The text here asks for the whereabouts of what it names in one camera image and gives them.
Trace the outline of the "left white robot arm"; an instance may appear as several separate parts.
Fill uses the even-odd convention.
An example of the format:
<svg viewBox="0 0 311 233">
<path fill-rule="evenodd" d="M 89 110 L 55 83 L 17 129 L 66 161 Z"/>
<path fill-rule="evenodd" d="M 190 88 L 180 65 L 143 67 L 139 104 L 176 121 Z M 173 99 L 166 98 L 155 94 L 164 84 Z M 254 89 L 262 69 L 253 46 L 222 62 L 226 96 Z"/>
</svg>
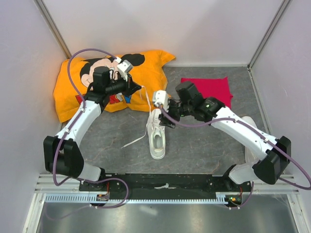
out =
<svg viewBox="0 0 311 233">
<path fill-rule="evenodd" d="M 130 70 L 132 65 L 123 62 L 117 65 L 120 78 L 112 80 L 107 67 L 97 67 L 93 72 L 93 82 L 82 96 L 82 102 L 69 123 L 56 135 L 44 139 L 44 159 L 46 170 L 53 175 L 64 175 L 66 178 L 86 180 L 96 191 L 105 189 L 107 180 L 104 170 L 85 162 L 79 149 L 80 143 L 93 123 L 109 104 L 110 97 L 121 93 L 130 96 L 141 89 L 141 86 L 132 80 Z"/>
</svg>

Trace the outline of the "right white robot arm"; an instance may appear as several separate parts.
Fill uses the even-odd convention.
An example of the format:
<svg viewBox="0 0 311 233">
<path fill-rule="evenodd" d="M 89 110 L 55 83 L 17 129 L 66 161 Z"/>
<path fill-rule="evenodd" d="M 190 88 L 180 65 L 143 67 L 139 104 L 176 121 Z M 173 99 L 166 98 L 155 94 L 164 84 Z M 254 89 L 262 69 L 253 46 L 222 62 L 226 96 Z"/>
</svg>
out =
<svg viewBox="0 0 311 233">
<path fill-rule="evenodd" d="M 291 141 L 285 136 L 276 138 L 238 117 L 223 102 L 204 98 L 195 84 L 187 81 L 176 87 L 175 100 L 164 90 L 154 92 L 152 102 L 162 113 L 160 124 L 174 128 L 181 117 L 192 116 L 199 126 L 209 125 L 219 129 L 245 146 L 254 159 L 242 165 L 232 165 L 224 174 L 223 187 L 234 191 L 246 181 L 261 180 L 275 184 L 290 163 Z"/>
</svg>

